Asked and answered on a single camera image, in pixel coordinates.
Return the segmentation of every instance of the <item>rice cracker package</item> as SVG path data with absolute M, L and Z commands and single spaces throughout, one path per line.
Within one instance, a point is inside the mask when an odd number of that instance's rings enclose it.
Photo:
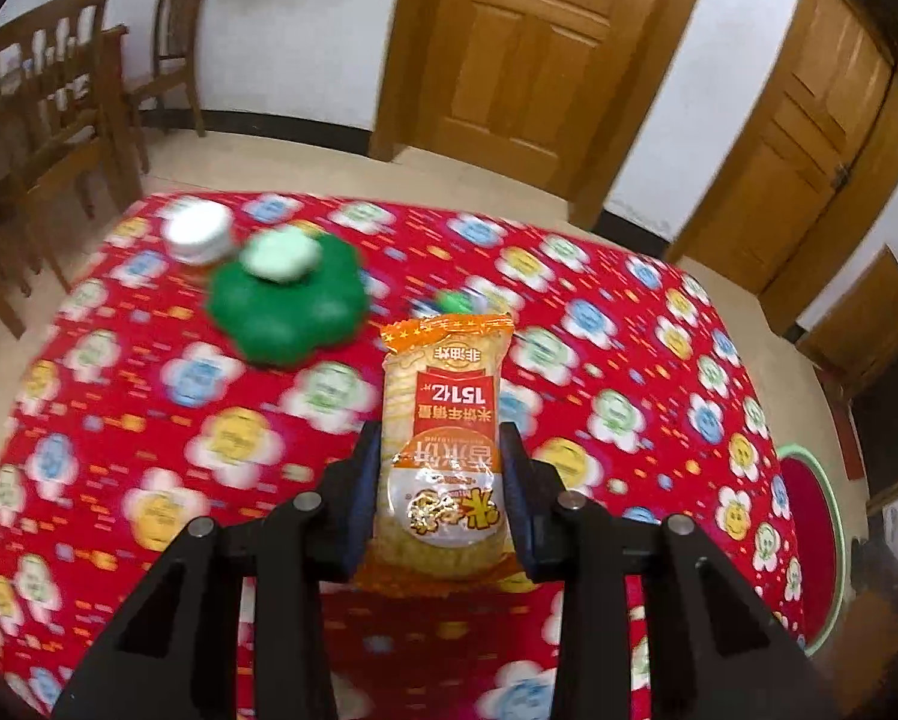
M 446 595 L 520 570 L 503 503 L 499 373 L 506 314 L 443 314 L 382 328 L 382 468 L 373 538 L 355 583 Z

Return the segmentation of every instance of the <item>green rim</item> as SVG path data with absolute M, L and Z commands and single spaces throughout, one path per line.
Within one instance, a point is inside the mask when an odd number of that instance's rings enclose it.
M 799 446 L 797 443 L 789 443 L 779 447 L 776 450 L 776 455 L 779 460 L 789 458 L 809 466 L 809 470 L 812 471 L 813 476 L 816 477 L 816 481 L 819 482 L 822 488 L 822 496 L 825 498 L 825 503 L 830 507 L 832 535 L 836 544 L 836 589 L 832 594 L 830 613 L 825 618 L 822 630 L 816 635 L 814 640 L 806 642 L 806 655 L 813 656 L 830 636 L 832 629 L 835 628 L 836 620 L 839 618 L 839 610 L 841 610 L 846 596 L 846 586 L 849 584 L 849 554 L 846 552 L 846 534 L 843 533 L 843 520 L 839 517 L 836 495 L 832 491 L 830 480 L 827 479 L 825 471 L 822 470 L 820 461 L 816 460 L 812 452 L 806 449 L 806 447 Z

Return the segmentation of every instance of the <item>dining table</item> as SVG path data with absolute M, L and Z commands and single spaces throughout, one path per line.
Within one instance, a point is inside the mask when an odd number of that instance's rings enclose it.
M 379 418 L 380 328 L 479 296 L 515 335 L 498 389 L 532 457 L 611 514 L 692 517 L 801 643 L 801 567 L 765 415 L 704 287 L 676 266 L 507 218 L 377 199 L 204 193 L 234 235 L 294 225 L 361 258 L 355 338 L 258 367 L 212 324 L 162 227 L 191 194 L 131 205 L 90 257 L 28 367 L 0 456 L 0 668 L 48 713 L 146 570 L 193 517 L 264 517 L 311 490 Z M 649 645 L 628 581 L 633 718 Z M 321 586 L 340 720 L 543 720 L 562 588 L 516 572 L 446 597 Z M 237 695 L 252 700 L 254 586 Z M 753 680 L 767 678 L 753 674 Z

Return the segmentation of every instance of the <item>table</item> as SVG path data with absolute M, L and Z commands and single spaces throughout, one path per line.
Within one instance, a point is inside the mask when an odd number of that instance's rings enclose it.
M 501 412 L 532 455 L 614 514 L 694 517 L 801 635 L 779 464 L 753 385 L 690 276 L 510 220 L 302 194 L 206 196 L 233 209 L 240 239 L 288 221 L 359 245 L 371 322 L 302 370 L 246 367 L 164 256 L 160 224 L 186 197 L 129 209 L 49 327 L 0 461 L 2 668 L 33 706 L 52 705 L 184 522 L 261 517 L 347 456 L 361 421 L 379 413 L 378 326 L 426 311 L 436 289 L 474 290 L 517 315 Z M 644 718 L 645 620 L 638 587 L 628 590 L 633 717 Z M 438 601 L 324 592 L 342 720 L 548 712 L 558 587 L 517 574 Z M 244 716 L 252 596 L 246 586 Z

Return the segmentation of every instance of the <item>round stool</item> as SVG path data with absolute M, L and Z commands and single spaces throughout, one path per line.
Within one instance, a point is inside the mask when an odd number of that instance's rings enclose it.
M 836 624 L 849 581 L 849 555 L 836 497 L 819 461 L 799 445 L 782 446 L 777 456 L 800 543 L 803 635 L 811 656 Z

